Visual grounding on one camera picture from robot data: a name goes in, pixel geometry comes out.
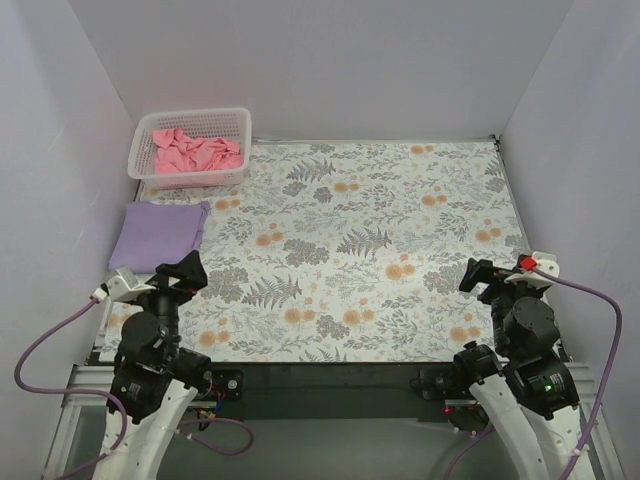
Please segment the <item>purple t shirt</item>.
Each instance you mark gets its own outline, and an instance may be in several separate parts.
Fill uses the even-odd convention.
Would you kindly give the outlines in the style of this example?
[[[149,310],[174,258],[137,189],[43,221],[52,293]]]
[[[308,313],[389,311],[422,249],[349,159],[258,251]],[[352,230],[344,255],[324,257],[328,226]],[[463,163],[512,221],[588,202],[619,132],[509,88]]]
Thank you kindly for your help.
[[[130,203],[108,268],[126,266],[134,274],[150,274],[161,264],[178,263],[200,249],[209,213],[207,201],[193,205]]]

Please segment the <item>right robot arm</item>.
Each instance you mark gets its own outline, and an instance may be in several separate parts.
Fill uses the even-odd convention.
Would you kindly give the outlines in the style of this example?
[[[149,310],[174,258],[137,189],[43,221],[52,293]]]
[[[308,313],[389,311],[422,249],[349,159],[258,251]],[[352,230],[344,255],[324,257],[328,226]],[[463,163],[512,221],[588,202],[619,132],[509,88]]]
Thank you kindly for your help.
[[[581,436],[580,398],[554,347],[560,333],[544,301],[556,275],[553,255],[521,256],[512,269],[469,259],[462,292],[484,285],[478,300],[491,309],[493,346],[470,342],[453,359],[452,383],[486,412],[522,479],[592,479]]]

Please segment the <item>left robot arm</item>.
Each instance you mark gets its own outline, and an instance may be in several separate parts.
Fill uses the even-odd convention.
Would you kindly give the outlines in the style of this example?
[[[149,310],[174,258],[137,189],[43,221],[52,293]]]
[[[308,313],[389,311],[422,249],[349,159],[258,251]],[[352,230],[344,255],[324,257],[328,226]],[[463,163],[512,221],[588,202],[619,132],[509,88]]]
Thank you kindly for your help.
[[[94,478],[155,478],[186,408],[211,392],[209,358],[181,347],[179,332],[180,306],[207,284],[196,250],[145,282],[127,267],[107,277],[108,299],[139,310],[121,328]]]

